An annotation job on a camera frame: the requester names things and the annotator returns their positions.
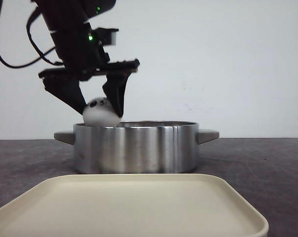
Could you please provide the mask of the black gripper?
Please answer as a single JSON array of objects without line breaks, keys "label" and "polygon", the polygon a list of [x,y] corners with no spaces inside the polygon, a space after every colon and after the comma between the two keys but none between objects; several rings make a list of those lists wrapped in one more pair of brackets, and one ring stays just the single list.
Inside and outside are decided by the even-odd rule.
[{"label": "black gripper", "polygon": [[86,102],[79,82],[88,76],[107,75],[102,86],[118,117],[124,115],[125,90],[130,73],[137,72],[138,59],[110,62],[104,46],[98,45],[92,36],[90,23],[83,23],[73,30],[54,31],[51,38],[63,68],[45,69],[39,73],[47,92],[83,114]]}]

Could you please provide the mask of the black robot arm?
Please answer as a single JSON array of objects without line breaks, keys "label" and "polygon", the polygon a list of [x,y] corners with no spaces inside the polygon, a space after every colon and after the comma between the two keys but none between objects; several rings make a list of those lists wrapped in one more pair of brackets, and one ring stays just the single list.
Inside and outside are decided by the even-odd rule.
[{"label": "black robot arm", "polygon": [[89,19],[111,10],[114,0],[37,0],[32,17],[38,14],[50,31],[62,68],[46,69],[39,73],[47,92],[69,105],[78,113],[86,106],[80,89],[81,81],[105,75],[102,86],[118,117],[124,114],[127,80],[137,72],[140,62],[111,62],[104,47],[114,45],[118,29],[93,29]]}]

